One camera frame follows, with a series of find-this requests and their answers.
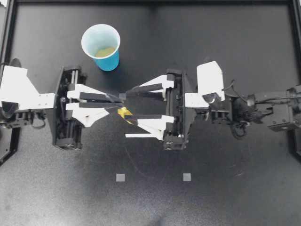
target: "white cup rim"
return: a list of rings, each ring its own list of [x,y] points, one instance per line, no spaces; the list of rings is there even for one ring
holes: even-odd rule
[[[101,26],[107,26],[107,27],[110,27],[110,28],[116,33],[117,39],[118,39],[118,44],[117,44],[117,47],[116,47],[116,49],[114,50],[114,52],[112,52],[110,55],[107,55],[107,56],[104,56],[104,57],[95,57],[95,56],[89,54],[89,53],[86,51],[86,49],[84,48],[84,46],[83,46],[83,37],[84,37],[84,35],[85,35],[89,30],[92,30],[94,27],[97,27],[97,26],[100,26],[100,25],[101,25]],[[95,24],[95,25],[89,27],[89,28],[84,32],[84,34],[83,34],[82,37],[81,37],[81,48],[83,49],[83,51],[85,52],[85,54],[87,54],[89,57],[91,57],[91,58],[93,58],[93,59],[106,59],[106,58],[109,58],[109,57],[111,57],[112,55],[114,55],[114,54],[118,51],[119,46],[120,46],[120,35],[119,35],[118,31],[117,31],[114,27],[112,27],[111,25],[108,25],[108,24]]]

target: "yellow liquid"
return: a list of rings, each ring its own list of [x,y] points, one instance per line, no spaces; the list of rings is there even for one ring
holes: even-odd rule
[[[106,57],[115,51],[114,47],[108,47],[98,50],[95,57]]]

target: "metal frame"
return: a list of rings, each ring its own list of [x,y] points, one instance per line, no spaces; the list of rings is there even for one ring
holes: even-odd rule
[[[15,20],[18,10],[18,5],[20,3],[116,3],[116,4],[126,4],[126,3],[179,3],[185,2],[185,4],[191,3],[202,3],[202,4],[283,4],[286,3],[290,9],[291,24],[293,27],[294,45],[296,50],[296,55],[298,58],[298,70],[301,72],[301,10],[299,0],[8,0],[7,10],[5,15],[3,33],[1,38],[1,48],[0,48],[0,83],[3,74],[4,65],[10,61],[10,51],[12,47],[12,40],[14,35]],[[17,147],[17,141],[19,138],[20,129],[12,129],[11,135],[11,145],[10,151],[14,153]],[[293,133],[294,148],[301,148],[301,132]]]

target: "white plastic part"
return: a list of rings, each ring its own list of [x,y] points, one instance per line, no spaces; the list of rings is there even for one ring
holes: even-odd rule
[[[174,81],[167,80],[167,75],[163,74],[158,76],[157,78],[154,78],[146,83],[143,83],[140,86],[150,86],[155,84],[162,84],[163,89],[150,91],[150,93],[162,93],[162,97],[165,99],[165,92],[168,88],[174,88]]]
[[[8,4],[8,0],[1,0],[1,5],[3,5],[4,7],[6,7],[6,5]]]
[[[67,92],[68,98],[79,99],[80,93],[96,93],[96,94],[105,94],[99,90],[90,88],[83,84],[75,84],[75,90],[71,90]]]
[[[40,94],[27,77],[27,69],[5,66],[0,86],[2,101],[18,103],[19,110],[48,109],[54,107],[55,94]]]
[[[198,93],[185,93],[185,107],[208,108],[208,104]]]
[[[198,93],[185,93],[185,107],[208,108],[203,95],[217,93],[225,100],[222,70],[216,61],[197,66]]]
[[[151,133],[126,133],[126,138],[147,138],[147,137],[156,137],[155,135]]]
[[[91,127],[95,121],[109,114],[104,108],[79,107],[79,103],[66,104],[66,110],[72,110],[72,117],[85,127]]]
[[[138,126],[149,134],[126,134],[127,138],[130,137],[155,137],[158,140],[163,140],[166,123],[173,123],[174,117],[162,115],[161,119],[138,119]]]

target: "yellow object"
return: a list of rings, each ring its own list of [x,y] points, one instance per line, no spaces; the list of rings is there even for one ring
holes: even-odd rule
[[[106,57],[115,51],[114,47],[108,47],[98,50],[95,57]]]
[[[119,114],[122,118],[126,115],[133,115],[126,107],[122,107],[117,110],[117,114]]]

